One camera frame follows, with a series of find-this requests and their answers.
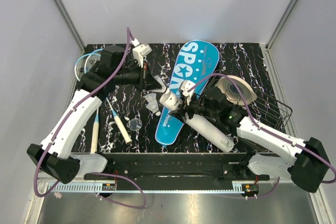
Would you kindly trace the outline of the white shuttlecock tube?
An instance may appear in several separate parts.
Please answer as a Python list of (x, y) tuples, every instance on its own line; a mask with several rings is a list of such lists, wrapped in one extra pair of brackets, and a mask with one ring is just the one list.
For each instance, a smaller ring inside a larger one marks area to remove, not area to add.
[(196, 114), (192, 119), (183, 121), (172, 116), (171, 112), (176, 110), (178, 106), (182, 104), (182, 100), (169, 89), (167, 89), (161, 96), (159, 102), (164, 108), (156, 129), (155, 139), (161, 145), (167, 146), (173, 144), (177, 139), (182, 126), (187, 124), (221, 151), (228, 153), (233, 149), (233, 140), (217, 129), (204, 117)]

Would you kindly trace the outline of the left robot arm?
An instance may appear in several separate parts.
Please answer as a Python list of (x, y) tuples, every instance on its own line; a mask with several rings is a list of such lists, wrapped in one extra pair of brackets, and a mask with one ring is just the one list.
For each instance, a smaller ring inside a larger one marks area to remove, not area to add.
[(30, 144), (27, 154), (39, 171), (57, 181), (67, 184), (76, 176), (94, 173), (103, 180), (113, 175), (112, 165), (101, 154), (89, 154), (82, 158), (71, 154), (72, 147), (91, 115), (114, 90), (116, 85), (133, 85), (140, 90), (161, 88), (150, 74), (144, 58), (152, 51), (148, 44), (140, 44), (132, 50), (133, 59), (122, 65), (124, 49), (107, 46), (100, 51), (99, 58), (89, 56), (85, 73), (68, 109), (55, 128), (40, 144)]

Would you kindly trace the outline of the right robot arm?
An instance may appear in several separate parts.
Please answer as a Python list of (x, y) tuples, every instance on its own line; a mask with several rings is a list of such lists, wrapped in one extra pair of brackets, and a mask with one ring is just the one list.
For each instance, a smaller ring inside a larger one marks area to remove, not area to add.
[(330, 164), (322, 143), (311, 138), (305, 141), (279, 132), (249, 117), (247, 111), (227, 101), (217, 87), (207, 89), (201, 97), (180, 98), (165, 93), (160, 103), (170, 115), (197, 131), (223, 152), (230, 152), (234, 142), (230, 136), (245, 138), (272, 151), (274, 156), (250, 154), (238, 167), (239, 176), (250, 180), (256, 175), (291, 179), (301, 189), (315, 193)]

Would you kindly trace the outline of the white shuttlecock of pair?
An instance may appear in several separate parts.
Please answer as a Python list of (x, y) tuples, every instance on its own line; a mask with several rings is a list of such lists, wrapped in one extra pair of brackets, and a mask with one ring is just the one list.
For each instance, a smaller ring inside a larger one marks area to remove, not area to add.
[(156, 116), (160, 116), (161, 112), (159, 110), (159, 106), (157, 104), (147, 104), (145, 106), (149, 111), (151, 111)]
[(148, 102), (148, 104), (151, 104), (151, 105), (157, 104), (156, 94), (155, 93), (148, 93), (148, 94), (146, 94), (144, 96), (144, 98), (146, 99), (146, 101)]

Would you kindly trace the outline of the white plastic shuttlecock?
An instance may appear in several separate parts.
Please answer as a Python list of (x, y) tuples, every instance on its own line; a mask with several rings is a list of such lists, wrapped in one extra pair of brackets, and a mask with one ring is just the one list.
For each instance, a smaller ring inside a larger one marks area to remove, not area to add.
[(167, 90), (167, 86), (165, 85), (165, 83), (163, 82), (163, 80), (160, 78), (159, 75), (154, 76), (155, 80), (157, 81), (157, 83), (160, 85), (159, 88), (152, 90), (153, 92), (156, 93), (165, 93)]

